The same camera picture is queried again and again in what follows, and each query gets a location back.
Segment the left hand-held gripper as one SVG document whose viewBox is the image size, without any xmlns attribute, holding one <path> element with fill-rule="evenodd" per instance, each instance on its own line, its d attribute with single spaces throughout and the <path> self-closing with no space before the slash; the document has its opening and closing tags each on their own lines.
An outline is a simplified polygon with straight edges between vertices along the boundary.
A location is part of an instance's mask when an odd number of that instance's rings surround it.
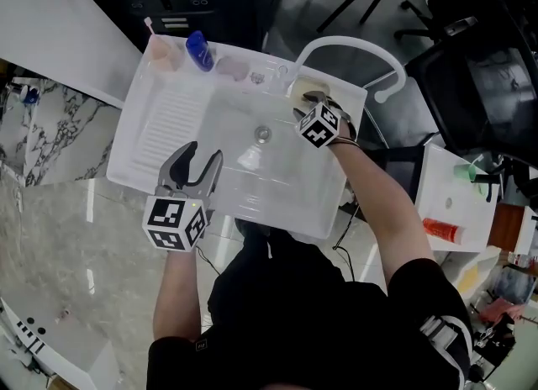
<svg viewBox="0 0 538 390">
<path fill-rule="evenodd" d="M 159 250 L 189 252 L 203 238 L 213 211 L 209 208 L 224 155 L 211 155 L 199 179 L 189 181 L 190 163 L 198 148 L 191 141 L 177 149 L 161 166 L 155 193 L 146 200 L 142 228 Z"/>
</svg>

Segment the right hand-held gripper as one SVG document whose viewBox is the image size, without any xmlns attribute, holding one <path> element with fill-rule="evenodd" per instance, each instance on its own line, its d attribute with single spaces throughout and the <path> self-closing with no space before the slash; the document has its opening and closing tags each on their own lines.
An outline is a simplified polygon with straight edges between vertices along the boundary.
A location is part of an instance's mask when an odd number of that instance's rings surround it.
<svg viewBox="0 0 538 390">
<path fill-rule="evenodd" d="M 298 134 L 311 145 L 321 148 L 337 140 L 342 124 L 348 129 L 345 139 L 356 140 L 356 126 L 351 116 L 324 92 L 319 90 L 306 92 L 302 100 L 310 105 L 310 109 L 294 108 L 293 116 L 297 120 Z"/>
</svg>

